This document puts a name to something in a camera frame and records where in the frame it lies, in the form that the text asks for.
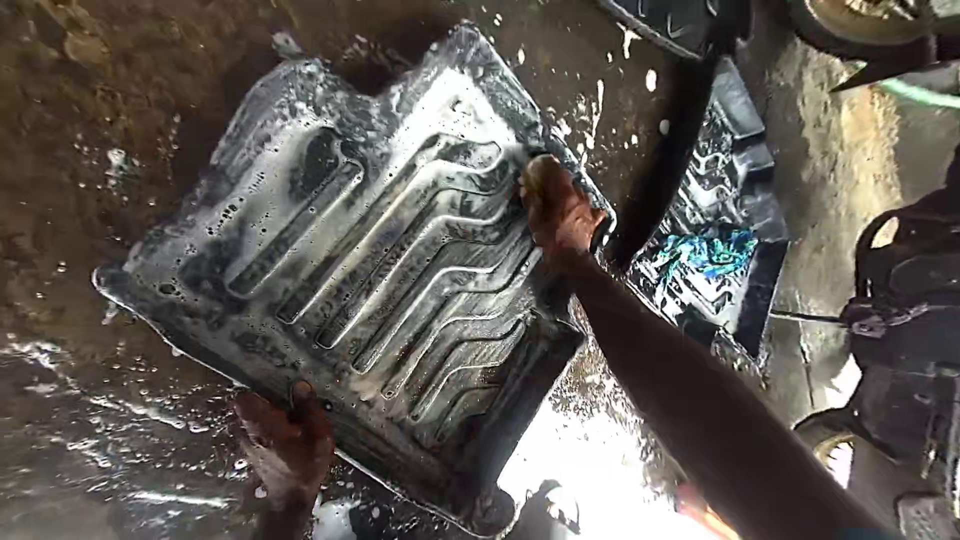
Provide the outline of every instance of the wet ground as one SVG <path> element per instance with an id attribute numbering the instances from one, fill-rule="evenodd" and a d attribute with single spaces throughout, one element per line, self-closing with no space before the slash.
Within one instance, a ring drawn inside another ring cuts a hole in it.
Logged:
<path id="1" fill-rule="evenodd" d="M 375 93 L 464 18 L 569 127 L 614 207 L 625 205 L 660 138 L 673 60 L 625 41 L 587 2 L 0 0 L 8 537 L 249 534 L 260 501 L 230 434 L 235 389 L 116 313 L 90 273 L 175 211 L 247 89 L 280 61 L 277 33 Z M 362 514 L 361 538 L 459 535 L 347 465 L 324 497 Z"/>

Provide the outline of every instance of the blue cloth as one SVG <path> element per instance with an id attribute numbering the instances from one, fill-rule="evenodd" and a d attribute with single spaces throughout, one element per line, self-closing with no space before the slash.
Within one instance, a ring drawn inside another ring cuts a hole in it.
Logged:
<path id="1" fill-rule="evenodd" d="M 662 268 L 660 284 L 669 282 L 680 265 L 713 280 L 746 267 L 756 242 L 754 233 L 744 229 L 710 227 L 700 234 L 670 234 L 654 258 L 654 266 Z"/>

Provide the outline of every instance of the soap suds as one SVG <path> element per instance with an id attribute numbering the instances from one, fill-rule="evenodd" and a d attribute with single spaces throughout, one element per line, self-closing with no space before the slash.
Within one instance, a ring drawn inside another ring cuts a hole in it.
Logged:
<path id="1" fill-rule="evenodd" d="M 621 23 L 616 23 L 616 26 L 621 32 L 623 32 L 623 58 L 629 60 L 630 44 L 634 42 L 634 39 L 640 40 L 640 36 Z"/>

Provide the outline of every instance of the car floor mat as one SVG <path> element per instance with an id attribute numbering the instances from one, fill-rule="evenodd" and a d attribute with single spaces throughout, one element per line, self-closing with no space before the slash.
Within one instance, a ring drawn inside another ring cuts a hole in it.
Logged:
<path id="1" fill-rule="evenodd" d="M 615 214 L 491 45 L 460 25 L 378 96 L 318 60 L 247 94 L 196 191 L 97 289 L 173 347 L 288 403 L 311 382 L 338 453 L 465 530 L 583 342 L 516 192 L 558 156 Z"/>

